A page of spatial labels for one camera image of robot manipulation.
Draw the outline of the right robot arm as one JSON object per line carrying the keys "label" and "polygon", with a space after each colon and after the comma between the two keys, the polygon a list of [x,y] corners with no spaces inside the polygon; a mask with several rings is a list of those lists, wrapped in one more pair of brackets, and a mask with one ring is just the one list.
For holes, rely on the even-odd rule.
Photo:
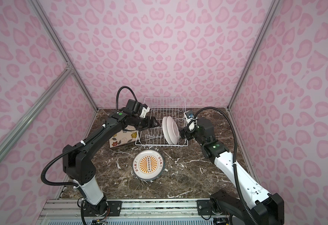
{"label": "right robot arm", "polygon": [[194,139],[201,146],[203,156],[219,168],[237,189],[237,198],[224,190],[212,194],[212,210],[227,212],[246,225],[284,224],[283,198],[278,193],[271,194],[252,178],[229,148],[216,139],[213,123],[205,118],[195,119],[193,114],[185,120],[187,127],[180,130],[181,137]]}

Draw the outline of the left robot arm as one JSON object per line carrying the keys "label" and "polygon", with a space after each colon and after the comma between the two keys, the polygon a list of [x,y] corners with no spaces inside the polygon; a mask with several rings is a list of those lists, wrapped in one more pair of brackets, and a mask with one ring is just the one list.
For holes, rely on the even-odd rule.
{"label": "left robot arm", "polygon": [[92,159],[106,142],[128,126],[135,130],[158,127],[158,121],[149,116],[149,112],[150,108],[146,104],[130,99],[125,107],[113,111],[91,136],[75,146],[67,145],[63,149],[63,171],[91,205],[96,206],[104,201],[104,193],[95,178],[96,167]]}

